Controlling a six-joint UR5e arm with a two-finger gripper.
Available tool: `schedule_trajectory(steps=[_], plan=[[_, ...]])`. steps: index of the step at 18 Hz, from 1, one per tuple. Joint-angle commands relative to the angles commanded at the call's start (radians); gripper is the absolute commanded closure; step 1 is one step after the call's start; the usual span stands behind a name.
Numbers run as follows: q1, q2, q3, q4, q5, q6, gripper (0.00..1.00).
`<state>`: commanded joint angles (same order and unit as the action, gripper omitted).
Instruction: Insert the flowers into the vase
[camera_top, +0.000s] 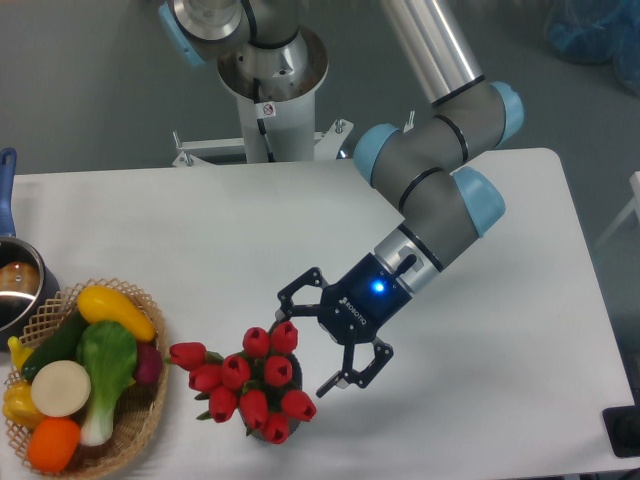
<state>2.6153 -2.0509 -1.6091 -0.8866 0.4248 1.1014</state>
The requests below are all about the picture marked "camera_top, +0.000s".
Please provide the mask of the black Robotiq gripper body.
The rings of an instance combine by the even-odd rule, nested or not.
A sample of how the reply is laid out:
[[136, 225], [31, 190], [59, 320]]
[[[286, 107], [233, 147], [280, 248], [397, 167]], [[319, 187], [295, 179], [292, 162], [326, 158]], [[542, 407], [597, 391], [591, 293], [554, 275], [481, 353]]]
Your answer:
[[323, 289], [319, 324], [339, 345], [346, 345], [350, 326], [355, 344], [372, 342], [378, 330], [411, 300], [411, 295], [367, 254], [338, 282]]

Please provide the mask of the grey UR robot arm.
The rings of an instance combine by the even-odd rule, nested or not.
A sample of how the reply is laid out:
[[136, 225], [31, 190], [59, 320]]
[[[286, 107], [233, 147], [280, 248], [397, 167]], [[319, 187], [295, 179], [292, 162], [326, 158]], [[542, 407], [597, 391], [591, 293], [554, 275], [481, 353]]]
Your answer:
[[[502, 217], [501, 194], [469, 161], [516, 133], [523, 106], [488, 82], [444, 1], [386, 1], [384, 12], [434, 116], [417, 129], [380, 124], [358, 141], [361, 176], [402, 222], [340, 280], [318, 269], [278, 297], [276, 317], [314, 317], [344, 349], [329, 387], [366, 387], [392, 357], [379, 329]], [[328, 58], [294, 1], [167, 1], [159, 16], [191, 65], [215, 61], [235, 96], [250, 163], [312, 160], [315, 93]]]

